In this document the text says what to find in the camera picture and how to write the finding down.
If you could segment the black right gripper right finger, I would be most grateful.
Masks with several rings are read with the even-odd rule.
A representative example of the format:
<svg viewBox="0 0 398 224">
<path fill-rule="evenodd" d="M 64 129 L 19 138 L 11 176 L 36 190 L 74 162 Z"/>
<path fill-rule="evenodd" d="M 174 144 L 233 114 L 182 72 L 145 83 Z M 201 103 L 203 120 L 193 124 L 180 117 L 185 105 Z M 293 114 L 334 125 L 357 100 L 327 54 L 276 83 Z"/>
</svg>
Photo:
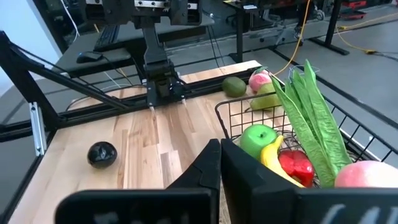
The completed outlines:
<svg viewBox="0 0 398 224">
<path fill-rule="evenodd" d="M 398 189 L 305 189 L 275 174 L 229 139 L 221 177 L 236 224 L 398 224 Z"/>
</svg>

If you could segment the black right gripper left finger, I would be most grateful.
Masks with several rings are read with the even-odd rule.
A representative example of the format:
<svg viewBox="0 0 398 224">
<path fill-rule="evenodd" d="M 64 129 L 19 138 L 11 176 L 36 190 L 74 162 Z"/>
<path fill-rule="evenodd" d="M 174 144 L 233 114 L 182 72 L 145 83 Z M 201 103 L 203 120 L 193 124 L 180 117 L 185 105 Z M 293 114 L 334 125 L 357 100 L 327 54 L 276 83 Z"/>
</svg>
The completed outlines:
<svg viewBox="0 0 398 224">
<path fill-rule="evenodd" d="M 218 224 L 221 146 L 211 139 L 166 189 L 83 190 L 63 199 L 55 224 Z"/>
</svg>

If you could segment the yellow banana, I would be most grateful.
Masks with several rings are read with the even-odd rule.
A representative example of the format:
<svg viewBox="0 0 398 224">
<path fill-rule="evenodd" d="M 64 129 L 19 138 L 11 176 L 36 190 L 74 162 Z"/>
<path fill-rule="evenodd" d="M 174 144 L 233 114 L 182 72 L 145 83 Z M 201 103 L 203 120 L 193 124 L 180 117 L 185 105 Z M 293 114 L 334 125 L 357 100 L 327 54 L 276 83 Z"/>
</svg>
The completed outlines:
<svg viewBox="0 0 398 224">
<path fill-rule="evenodd" d="M 271 171 L 283 177 L 285 180 L 288 180 L 289 182 L 293 183 L 298 187 L 304 188 L 302 184 L 297 182 L 295 179 L 291 178 L 291 176 L 289 176 L 286 173 L 286 171 L 283 170 L 279 162 L 278 151 L 282 145 L 283 140 L 284 137 L 280 135 L 277 136 L 277 138 L 273 143 L 270 143 L 269 145 L 265 146 L 261 151 L 260 162 Z"/>
</svg>

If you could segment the red bell pepper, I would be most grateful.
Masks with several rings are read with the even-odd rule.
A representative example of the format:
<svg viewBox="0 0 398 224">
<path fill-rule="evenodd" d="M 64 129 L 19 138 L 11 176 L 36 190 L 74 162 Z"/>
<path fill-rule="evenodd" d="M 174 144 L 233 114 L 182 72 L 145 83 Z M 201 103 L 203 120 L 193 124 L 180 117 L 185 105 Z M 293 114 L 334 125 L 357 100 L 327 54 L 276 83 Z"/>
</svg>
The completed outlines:
<svg viewBox="0 0 398 224">
<path fill-rule="evenodd" d="M 283 170 L 304 187 L 313 186 L 315 170 L 306 154 L 299 150 L 284 150 L 279 153 Z"/>
</svg>

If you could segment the green apple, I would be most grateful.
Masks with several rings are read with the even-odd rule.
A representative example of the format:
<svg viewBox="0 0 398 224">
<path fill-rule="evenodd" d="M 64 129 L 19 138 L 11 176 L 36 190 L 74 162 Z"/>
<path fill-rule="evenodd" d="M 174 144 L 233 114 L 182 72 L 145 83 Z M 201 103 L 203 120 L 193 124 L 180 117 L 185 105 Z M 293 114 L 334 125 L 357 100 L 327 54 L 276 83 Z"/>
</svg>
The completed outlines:
<svg viewBox="0 0 398 224">
<path fill-rule="evenodd" d="M 254 124 L 243 131 L 239 146 L 253 158 L 259 159 L 262 149 L 273 143 L 277 136 L 277 132 L 269 126 Z"/>
</svg>

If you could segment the black plum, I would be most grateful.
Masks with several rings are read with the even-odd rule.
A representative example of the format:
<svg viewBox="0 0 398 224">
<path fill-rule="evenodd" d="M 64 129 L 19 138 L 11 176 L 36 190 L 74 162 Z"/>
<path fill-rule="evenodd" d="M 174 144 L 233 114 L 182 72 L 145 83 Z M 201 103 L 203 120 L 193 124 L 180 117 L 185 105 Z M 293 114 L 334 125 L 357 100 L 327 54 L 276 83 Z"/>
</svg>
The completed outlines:
<svg viewBox="0 0 398 224">
<path fill-rule="evenodd" d="M 95 169 L 105 169 L 115 162 L 117 156 L 118 152 L 111 143 L 100 141 L 89 148 L 87 160 Z"/>
</svg>

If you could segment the green bean pod bundle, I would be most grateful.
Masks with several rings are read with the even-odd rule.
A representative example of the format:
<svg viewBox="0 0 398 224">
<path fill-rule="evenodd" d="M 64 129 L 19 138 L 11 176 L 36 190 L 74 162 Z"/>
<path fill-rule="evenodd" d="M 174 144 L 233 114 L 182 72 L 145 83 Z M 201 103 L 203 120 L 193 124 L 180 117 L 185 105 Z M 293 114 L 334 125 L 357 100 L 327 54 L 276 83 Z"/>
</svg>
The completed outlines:
<svg viewBox="0 0 398 224">
<path fill-rule="evenodd" d="M 272 84 L 315 168 L 321 187 L 333 187 L 339 171 L 352 161 L 336 121 L 318 89 L 316 73 L 310 62 L 305 62 L 303 75 L 295 70 L 285 87 L 282 88 L 275 78 L 272 78 Z"/>
</svg>

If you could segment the green pear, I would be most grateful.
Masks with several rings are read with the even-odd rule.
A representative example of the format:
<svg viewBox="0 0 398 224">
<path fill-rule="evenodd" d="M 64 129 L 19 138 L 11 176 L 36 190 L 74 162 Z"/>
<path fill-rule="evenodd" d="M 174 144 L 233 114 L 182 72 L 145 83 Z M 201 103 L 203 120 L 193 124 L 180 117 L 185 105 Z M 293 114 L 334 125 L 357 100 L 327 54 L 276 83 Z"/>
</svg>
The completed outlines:
<svg viewBox="0 0 398 224">
<path fill-rule="evenodd" d="M 257 91 L 256 97 L 250 102 L 253 110 L 271 110 L 274 106 L 280 106 L 281 103 L 272 83 L 263 84 Z"/>
</svg>

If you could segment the pink peach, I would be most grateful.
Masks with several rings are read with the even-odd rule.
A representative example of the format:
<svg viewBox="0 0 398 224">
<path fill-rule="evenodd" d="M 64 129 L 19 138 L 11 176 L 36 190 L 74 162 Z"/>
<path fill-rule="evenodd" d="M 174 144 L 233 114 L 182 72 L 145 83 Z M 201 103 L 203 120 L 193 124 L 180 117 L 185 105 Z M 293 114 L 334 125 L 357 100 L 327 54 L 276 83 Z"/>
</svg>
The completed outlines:
<svg viewBox="0 0 398 224">
<path fill-rule="evenodd" d="M 359 161 L 342 168 L 335 187 L 398 188 L 398 169 L 379 161 Z"/>
<path fill-rule="evenodd" d="M 253 92 L 257 92 L 264 84 L 270 83 L 269 72 L 265 68 L 255 70 L 249 78 L 249 86 Z"/>
</svg>

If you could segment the dark green avocado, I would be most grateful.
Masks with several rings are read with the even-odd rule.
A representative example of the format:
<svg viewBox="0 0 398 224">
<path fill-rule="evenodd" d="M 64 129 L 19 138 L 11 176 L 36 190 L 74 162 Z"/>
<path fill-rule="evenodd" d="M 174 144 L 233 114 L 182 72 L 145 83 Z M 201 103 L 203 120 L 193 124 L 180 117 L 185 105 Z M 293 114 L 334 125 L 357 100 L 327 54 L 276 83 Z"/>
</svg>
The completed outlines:
<svg viewBox="0 0 398 224">
<path fill-rule="evenodd" d="M 226 96 L 237 98 L 246 93 L 247 85 L 238 77 L 228 77 L 223 80 L 221 87 Z"/>
</svg>

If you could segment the grey desk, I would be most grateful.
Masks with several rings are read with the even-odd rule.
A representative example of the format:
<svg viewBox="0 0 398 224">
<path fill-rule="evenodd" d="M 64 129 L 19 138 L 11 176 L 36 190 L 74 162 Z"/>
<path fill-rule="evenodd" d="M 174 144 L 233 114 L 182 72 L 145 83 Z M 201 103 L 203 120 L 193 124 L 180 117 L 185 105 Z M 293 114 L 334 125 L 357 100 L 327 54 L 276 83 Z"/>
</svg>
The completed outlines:
<svg viewBox="0 0 398 224">
<path fill-rule="evenodd" d="M 208 16 L 202 17 L 199 26 L 171 26 L 169 19 L 161 18 L 161 23 L 156 24 L 160 42 L 170 42 L 178 39 L 199 36 L 206 33 L 206 27 L 214 24 L 214 20 Z M 114 67 L 126 67 L 133 62 L 142 63 L 143 53 L 146 49 L 145 41 L 141 30 L 134 27 L 133 23 L 121 25 L 119 34 L 116 37 L 116 43 L 105 51 L 106 57 L 97 62 L 77 63 L 76 59 L 82 52 L 92 51 L 95 43 L 100 36 L 99 33 L 81 35 L 69 46 L 67 51 L 52 68 L 53 71 L 62 73 L 64 70 L 75 76 L 85 76 L 94 73 L 111 70 Z"/>
</svg>

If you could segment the black keyboard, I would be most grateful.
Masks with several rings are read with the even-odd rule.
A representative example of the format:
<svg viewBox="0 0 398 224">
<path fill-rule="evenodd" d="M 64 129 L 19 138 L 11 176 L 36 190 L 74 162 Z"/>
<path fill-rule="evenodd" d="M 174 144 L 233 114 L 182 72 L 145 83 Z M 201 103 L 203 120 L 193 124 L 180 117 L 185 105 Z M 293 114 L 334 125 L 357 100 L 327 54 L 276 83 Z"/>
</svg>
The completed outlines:
<svg viewBox="0 0 398 224">
<path fill-rule="evenodd" d="M 119 26 L 106 26 L 100 32 L 93 50 L 95 52 L 105 52 L 115 49 L 118 33 Z"/>
</svg>

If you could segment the black computer mouse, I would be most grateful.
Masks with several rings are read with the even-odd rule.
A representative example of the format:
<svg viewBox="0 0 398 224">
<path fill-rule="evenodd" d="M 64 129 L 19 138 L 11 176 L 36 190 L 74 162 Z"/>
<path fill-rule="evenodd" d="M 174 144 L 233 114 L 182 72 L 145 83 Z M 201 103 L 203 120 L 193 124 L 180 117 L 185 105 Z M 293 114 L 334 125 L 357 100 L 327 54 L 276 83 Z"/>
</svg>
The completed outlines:
<svg viewBox="0 0 398 224">
<path fill-rule="evenodd" d="M 103 58 L 100 52 L 81 52 L 78 54 L 76 63 L 97 62 Z"/>
</svg>

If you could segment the black aluminium rig frame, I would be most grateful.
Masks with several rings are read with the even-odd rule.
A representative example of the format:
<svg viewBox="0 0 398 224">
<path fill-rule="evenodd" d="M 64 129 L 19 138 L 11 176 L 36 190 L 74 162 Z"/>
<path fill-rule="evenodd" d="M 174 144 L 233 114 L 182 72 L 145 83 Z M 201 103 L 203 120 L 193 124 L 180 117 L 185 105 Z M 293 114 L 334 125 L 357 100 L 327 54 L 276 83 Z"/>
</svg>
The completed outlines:
<svg viewBox="0 0 398 224">
<path fill-rule="evenodd" d="M 102 91 L 95 90 L 90 87 L 89 84 L 84 85 L 78 83 L 60 73 L 49 70 L 41 63 L 28 58 L 26 54 L 27 52 L 24 49 L 12 43 L 6 33 L 0 30 L 0 67 L 5 71 L 11 82 L 28 103 L 37 102 L 40 106 L 44 120 L 47 145 L 51 143 L 59 129 L 149 109 L 147 104 L 146 84 L 144 85 L 146 88 L 145 93 L 132 95 L 127 98 L 116 98 L 115 96 L 108 96 Z M 222 67 L 220 68 L 220 75 L 211 78 L 203 78 L 193 83 L 184 81 L 178 76 L 185 85 L 185 100 L 220 91 L 221 82 L 229 76 L 236 76 L 247 81 L 251 73 L 255 71 L 256 66 L 254 66 L 252 61 L 243 62 L 241 66 L 243 66 L 243 69 L 237 70 L 238 66 L 232 65 L 231 68 L 234 70 L 232 73 L 227 73 L 227 68 Z M 32 78 L 32 72 L 58 83 L 59 85 L 82 93 L 87 97 L 94 98 L 99 102 L 93 106 L 57 113 Z M 19 123 L 2 125 L 0 127 L 0 142 L 8 142 L 27 136 L 33 136 L 30 119 Z M 11 219 L 12 214 L 21 201 L 30 180 L 33 178 L 43 158 L 44 155 L 39 157 L 36 156 L 32 165 L 29 167 L 16 193 L 12 196 L 11 202 L 2 214 L 0 221 L 2 224 L 5 224 Z"/>
</svg>

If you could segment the silver aluminium bracket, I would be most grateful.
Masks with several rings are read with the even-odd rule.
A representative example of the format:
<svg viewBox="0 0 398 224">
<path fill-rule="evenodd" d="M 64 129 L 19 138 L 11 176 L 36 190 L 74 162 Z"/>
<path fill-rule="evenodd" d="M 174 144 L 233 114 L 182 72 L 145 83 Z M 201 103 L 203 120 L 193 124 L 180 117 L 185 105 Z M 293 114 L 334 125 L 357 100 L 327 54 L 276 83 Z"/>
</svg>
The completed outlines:
<svg viewBox="0 0 398 224">
<path fill-rule="evenodd" d="M 47 150 L 47 138 L 42 111 L 37 102 L 29 103 L 30 122 L 34 138 L 35 154 L 37 157 L 43 156 Z"/>
</svg>

